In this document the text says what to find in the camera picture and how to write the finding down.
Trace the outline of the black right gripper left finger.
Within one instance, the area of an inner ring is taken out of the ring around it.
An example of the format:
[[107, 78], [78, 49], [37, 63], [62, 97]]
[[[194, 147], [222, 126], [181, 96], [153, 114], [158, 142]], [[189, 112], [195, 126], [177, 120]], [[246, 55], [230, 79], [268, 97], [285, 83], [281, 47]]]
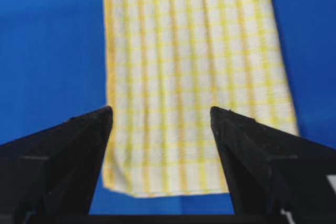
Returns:
[[1, 145], [1, 223], [89, 219], [113, 124], [109, 106]]

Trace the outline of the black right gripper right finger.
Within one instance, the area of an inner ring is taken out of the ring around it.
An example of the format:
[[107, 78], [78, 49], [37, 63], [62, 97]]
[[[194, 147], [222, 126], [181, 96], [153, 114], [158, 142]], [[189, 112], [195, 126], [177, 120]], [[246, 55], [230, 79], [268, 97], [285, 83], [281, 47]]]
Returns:
[[335, 223], [335, 149], [212, 107], [235, 223]]

